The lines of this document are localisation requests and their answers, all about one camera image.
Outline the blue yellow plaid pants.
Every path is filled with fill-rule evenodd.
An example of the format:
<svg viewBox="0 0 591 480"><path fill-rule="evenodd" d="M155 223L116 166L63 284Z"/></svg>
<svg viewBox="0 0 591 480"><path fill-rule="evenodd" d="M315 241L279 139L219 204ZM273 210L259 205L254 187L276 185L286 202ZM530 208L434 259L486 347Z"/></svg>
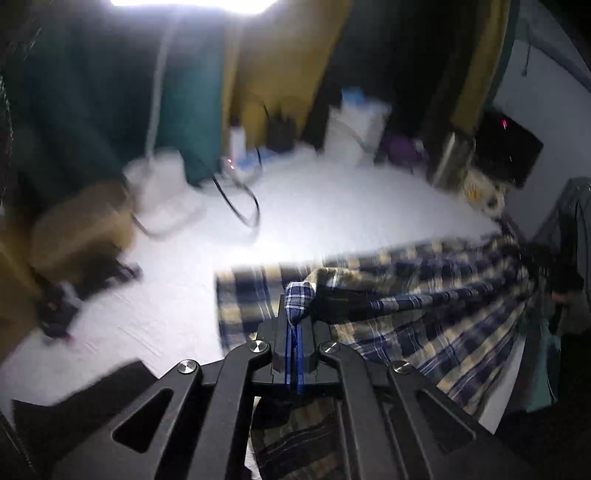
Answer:
<svg viewBox="0 0 591 480"><path fill-rule="evenodd" d="M291 335L310 318L368 362L408 362L477 420L501 376L533 294L523 247L509 235L433 241L308 266L252 267L215 278L224 351L286 314L273 377L249 440L264 479L349 479L337 397L291 382Z"/></svg>

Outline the black folded garment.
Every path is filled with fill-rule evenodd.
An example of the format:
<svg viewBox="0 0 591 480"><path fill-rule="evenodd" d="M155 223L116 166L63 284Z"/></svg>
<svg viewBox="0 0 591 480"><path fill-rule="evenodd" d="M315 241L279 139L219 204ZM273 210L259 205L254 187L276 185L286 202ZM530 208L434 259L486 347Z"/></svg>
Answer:
<svg viewBox="0 0 591 480"><path fill-rule="evenodd" d="M1 419L1 477L50 478L57 462L156 380L135 361L52 405L14 400L13 420Z"/></svg>

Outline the brown plastic lidded container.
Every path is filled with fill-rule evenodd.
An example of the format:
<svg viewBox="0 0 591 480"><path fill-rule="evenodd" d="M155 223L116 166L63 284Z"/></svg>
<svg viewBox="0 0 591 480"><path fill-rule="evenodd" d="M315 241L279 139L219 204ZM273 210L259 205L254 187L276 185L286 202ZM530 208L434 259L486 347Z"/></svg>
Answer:
<svg viewBox="0 0 591 480"><path fill-rule="evenodd" d="M88 262L115 258L133 239L128 191L119 181L101 181L53 206L35 223L29 264L52 281L73 279Z"/></svg>

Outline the white desk lamp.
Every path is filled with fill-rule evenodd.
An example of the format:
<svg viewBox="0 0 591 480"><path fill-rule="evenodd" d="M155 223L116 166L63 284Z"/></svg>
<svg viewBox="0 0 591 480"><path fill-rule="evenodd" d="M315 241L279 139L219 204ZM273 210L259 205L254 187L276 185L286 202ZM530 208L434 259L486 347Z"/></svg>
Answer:
<svg viewBox="0 0 591 480"><path fill-rule="evenodd" d="M164 76L169 51L179 26L181 13L187 9L221 11L240 17L253 17L273 6L273 1L114 1L115 7L170 7L172 13L161 36L154 70L143 156L130 162L123 170L133 198L133 220L147 235L153 232L142 222L148 214L180 200L191 191L186 181L184 160L176 150L155 150L160 123Z"/></svg>

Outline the white yellow printed mug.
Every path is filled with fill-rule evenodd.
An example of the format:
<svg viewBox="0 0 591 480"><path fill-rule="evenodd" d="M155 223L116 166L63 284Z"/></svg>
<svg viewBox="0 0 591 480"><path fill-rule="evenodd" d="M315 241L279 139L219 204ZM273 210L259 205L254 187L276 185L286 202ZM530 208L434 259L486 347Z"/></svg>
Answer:
<svg viewBox="0 0 591 480"><path fill-rule="evenodd" d="M470 170L464 180L465 200L490 218L500 218L505 208L505 195L486 175Z"/></svg>

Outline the white power strip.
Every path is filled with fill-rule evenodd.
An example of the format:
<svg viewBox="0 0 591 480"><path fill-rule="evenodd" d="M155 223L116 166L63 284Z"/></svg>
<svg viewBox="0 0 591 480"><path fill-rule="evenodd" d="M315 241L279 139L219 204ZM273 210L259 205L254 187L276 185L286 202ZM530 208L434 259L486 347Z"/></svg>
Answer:
<svg viewBox="0 0 591 480"><path fill-rule="evenodd" d="M294 158L294 151L277 153L266 147L250 150L238 159L221 158L221 173L235 183L249 184L263 175L264 170Z"/></svg>

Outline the purple cloth item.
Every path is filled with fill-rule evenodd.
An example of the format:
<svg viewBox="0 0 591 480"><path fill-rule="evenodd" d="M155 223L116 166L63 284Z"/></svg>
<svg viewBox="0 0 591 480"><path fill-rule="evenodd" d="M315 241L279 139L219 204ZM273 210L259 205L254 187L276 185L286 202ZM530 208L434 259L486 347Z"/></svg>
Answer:
<svg viewBox="0 0 591 480"><path fill-rule="evenodd" d="M409 138L394 133L387 133L383 137L381 150L391 164L411 173L425 167L430 159L420 138Z"/></svg>

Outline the stainless steel tumbler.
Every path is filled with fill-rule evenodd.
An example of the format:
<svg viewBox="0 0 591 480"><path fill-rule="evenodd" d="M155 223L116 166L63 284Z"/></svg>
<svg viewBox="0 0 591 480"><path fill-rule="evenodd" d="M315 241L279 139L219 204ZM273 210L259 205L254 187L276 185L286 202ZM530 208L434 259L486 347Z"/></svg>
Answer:
<svg viewBox="0 0 591 480"><path fill-rule="evenodd" d="M438 160L429 169L430 185L446 192L457 192L465 180L475 150L473 136L450 131L443 141Z"/></svg>

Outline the black electronic box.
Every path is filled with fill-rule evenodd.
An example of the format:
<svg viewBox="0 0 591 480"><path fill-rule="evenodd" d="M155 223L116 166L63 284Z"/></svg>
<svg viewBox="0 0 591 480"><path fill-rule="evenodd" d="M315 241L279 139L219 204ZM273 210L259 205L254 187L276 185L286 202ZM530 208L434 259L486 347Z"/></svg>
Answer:
<svg viewBox="0 0 591 480"><path fill-rule="evenodd" d="M486 110L476 131L475 166L495 181L524 187L542 150L532 132L498 110Z"/></svg>

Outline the white woven basket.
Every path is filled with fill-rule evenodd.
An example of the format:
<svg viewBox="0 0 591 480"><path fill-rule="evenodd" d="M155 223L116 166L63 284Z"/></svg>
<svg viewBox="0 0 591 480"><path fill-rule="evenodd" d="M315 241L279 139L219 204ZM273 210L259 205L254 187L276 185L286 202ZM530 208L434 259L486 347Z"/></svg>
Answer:
<svg viewBox="0 0 591 480"><path fill-rule="evenodd" d="M346 166L373 164L378 153L391 106L380 101L362 105L346 103L329 108L324 155Z"/></svg>

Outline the white charger adapter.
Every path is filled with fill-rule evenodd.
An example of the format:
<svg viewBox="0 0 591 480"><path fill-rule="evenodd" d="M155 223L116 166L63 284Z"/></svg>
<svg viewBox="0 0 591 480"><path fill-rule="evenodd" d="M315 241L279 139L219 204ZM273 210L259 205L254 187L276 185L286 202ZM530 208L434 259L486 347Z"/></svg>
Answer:
<svg viewBox="0 0 591 480"><path fill-rule="evenodd" d="M240 124L229 127L228 147L230 160L238 161L245 158L247 153L245 127Z"/></svg>

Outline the black charger adapter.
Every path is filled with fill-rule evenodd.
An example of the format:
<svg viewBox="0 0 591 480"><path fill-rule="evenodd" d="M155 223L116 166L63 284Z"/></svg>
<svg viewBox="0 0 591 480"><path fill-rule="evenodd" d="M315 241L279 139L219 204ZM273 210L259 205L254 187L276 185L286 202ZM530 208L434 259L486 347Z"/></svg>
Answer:
<svg viewBox="0 0 591 480"><path fill-rule="evenodd" d="M294 117L284 114L280 107L267 116L266 147L276 153L287 153L296 145L297 123Z"/></svg>

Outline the blue tissue pack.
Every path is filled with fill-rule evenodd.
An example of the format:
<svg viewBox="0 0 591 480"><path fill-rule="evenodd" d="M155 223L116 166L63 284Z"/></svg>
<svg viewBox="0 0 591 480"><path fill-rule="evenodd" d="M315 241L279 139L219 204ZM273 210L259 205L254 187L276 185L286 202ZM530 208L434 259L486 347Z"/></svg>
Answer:
<svg viewBox="0 0 591 480"><path fill-rule="evenodd" d="M383 111L384 104L368 97L360 88L342 89L342 110Z"/></svg>

